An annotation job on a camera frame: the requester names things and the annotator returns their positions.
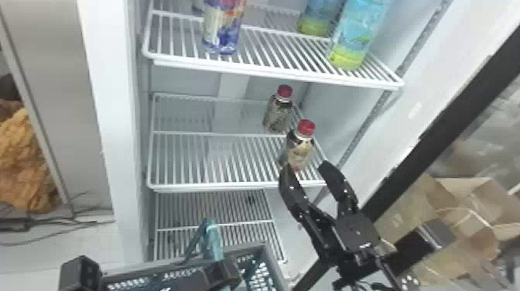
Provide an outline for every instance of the refrigerator door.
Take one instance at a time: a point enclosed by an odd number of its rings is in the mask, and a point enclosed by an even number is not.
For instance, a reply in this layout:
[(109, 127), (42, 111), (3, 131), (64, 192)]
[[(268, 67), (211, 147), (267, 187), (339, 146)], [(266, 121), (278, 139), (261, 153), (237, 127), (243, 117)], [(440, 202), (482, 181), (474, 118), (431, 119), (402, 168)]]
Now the refrigerator door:
[[(431, 242), (437, 250), (412, 267), (423, 286), (490, 291), (518, 287), (518, 46), (520, 28), (363, 208), (392, 244), (417, 228), (435, 238)], [(432, 224), (435, 230), (424, 228)]]

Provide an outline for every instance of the white wall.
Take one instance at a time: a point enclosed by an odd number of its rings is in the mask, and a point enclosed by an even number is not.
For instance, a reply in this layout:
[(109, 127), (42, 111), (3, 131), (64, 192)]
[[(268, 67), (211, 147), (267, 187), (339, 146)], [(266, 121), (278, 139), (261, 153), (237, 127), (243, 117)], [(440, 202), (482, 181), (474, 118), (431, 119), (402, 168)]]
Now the white wall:
[[(98, 120), (75, 2), (2, 2), (2, 15), (22, 72), (15, 81), (34, 105), (32, 123), (48, 141), (49, 155), (69, 195), (88, 194), (74, 204), (111, 206)], [(0, 74), (5, 72), (0, 63)]]

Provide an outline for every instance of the cardboard box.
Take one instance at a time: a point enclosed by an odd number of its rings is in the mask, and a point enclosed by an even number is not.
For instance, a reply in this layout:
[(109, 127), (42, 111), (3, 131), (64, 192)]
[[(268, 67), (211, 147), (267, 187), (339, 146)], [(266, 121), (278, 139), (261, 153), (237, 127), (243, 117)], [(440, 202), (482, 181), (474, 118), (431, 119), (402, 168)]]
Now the cardboard box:
[(424, 259), (415, 272), (423, 284), (444, 284), (470, 274), (500, 253), (499, 242), (520, 235), (520, 201), (491, 178), (418, 180), (375, 222), (395, 243), (417, 226), (440, 219), (457, 240)]
[(423, 174), (374, 225), (382, 238), (394, 244), (424, 222), (438, 218), (437, 209), (458, 205), (442, 184)]

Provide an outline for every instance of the cable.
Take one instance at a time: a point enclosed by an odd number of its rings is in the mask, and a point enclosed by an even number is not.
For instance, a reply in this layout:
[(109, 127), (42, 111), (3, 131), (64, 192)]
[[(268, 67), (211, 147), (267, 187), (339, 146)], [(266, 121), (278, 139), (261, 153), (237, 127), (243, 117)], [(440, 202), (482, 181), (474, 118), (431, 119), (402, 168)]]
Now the cable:
[[(81, 197), (81, 196), (85, 195), (86, 193), (88, 193), (88, 191), (79, 193), (78, 195), (74, 196), (71, 200), (74, 200), (74, 199), (76, 199), (78, 197)], [(29, 205), (32, 203), (33, 198), (29, 199), (29, 202), (27, 204), (27, 209), (28, 210), (26, 211), (26, 222), (25, 222), (26, 223), (26, 228), (22, 229), (22, 230), (5, 229), (4, 230), (5, 232), (18, 232), (18, 233), (19, 232), (28, 232), (32, 228), (37, 227), (37, 226), (42, 226), (42, 225), (65, 225), (65, 226), (75, 226), (75, 228), (65, 229), (65, 230), (62, 230), (62, 231), (56, 231), (56, 232), (50, 233), (48, 235), (44, 235), (44, 236), (41, 236), (41, 237), (38, 237), (38, 238), (29, 239), (29, 240), (26, 240), (26, 241), (16, 241), (16, 242), (3, 242), (3, 241), (0, 241), (0, 246), (10, 247), (10, 246), (28, 245), (28, 244), (31, 244), (33, 242), (42, 241), (44, 239), (52, 238), (52, 237), (57, 236), (57, 235), (71, 233), (73, 231), (77, 231), (77, 230), (80, 230), (80, 229), (83, 229), (83, 228), (92, 228), (92, 227), (96, 227), (96, 226), (99, 226), (99, 225), (111, 224), (111, 223), (115, 222), (115, 221), (102, 221), (102, 222), (100, 222), (100, 221), (79, 221), (79, 220), (76, 219), (76, 216), (78, 214), (82, 214), (82, 213), (86, 213), (86, 212), (90, 212), (90, 211), (96, 211), (96, 210), (111, 210), (110, 207), (102, 207), (101, 206), (102, 203), (99, 203), (98, 205), (94, 205), (92, 207), (87, 207), (87, 208), (79, 210), (79, 211), (74, 211), (74, 215), (72, 217), (56, 216), (56, 217), (35, 219), (35, 218), (31, 217), (31, 211), (30, 211), (30, 208), (29, 208)], [(7, 207), (2, 208), (1, 211), (4, 211), (6, 209), (9, 209), (9, 212), (8, 212), (8, 214), (9, 214), (11, 211), (14, 210), (14, 207), (13, 206), (7, 206)]]
[(3, 242), (3, 241), (0, 241), (0, 246), (2, 246), (2, 247), (15, 247), (15, 246), (20, 246), (20, 245), (29, 245), (29, 244), (32, 244), (33, 242), (42, 241), (44, 239), (52, 238), (52, 237), (55, 237), (57, 235), (64, 235), (64, 234), (71, 233), (73, 231), (78, 231), (78, 230), (83, 229), (83, 228), (92, 228), (92, 227), (97, 227), (97, 226), (100, 226), (100, 225), (112, 224), (114, 222), (115, 221), (102, 221), (102, 222), (98, 222), (98, 221), (81, 222), (80, 221), (80, 224), (78, 226), (76, 226), (75, 228), (72, 228), (72, 229), (56, 231), (56, 232), (50, 233), (48, 235), (43, 235), (43, 236), (38, 237), (38, 238), (31, 238), (31, 239), (28, 239), (28, 240), (25, 240), (25, 241), (16, 241), (16, 242)]

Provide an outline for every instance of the glass jar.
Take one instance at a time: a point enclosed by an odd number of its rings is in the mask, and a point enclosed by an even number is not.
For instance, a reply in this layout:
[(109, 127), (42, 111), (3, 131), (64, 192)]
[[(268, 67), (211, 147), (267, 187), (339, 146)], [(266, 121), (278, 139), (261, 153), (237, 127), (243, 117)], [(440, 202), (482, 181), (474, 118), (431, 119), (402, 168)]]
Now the glass jar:
[(292, 95), (293, 89), (289, 85), (281, 85), (269, 99), (262, 124), (270, 132), (283, 132), (287, 128), (293, 111)]

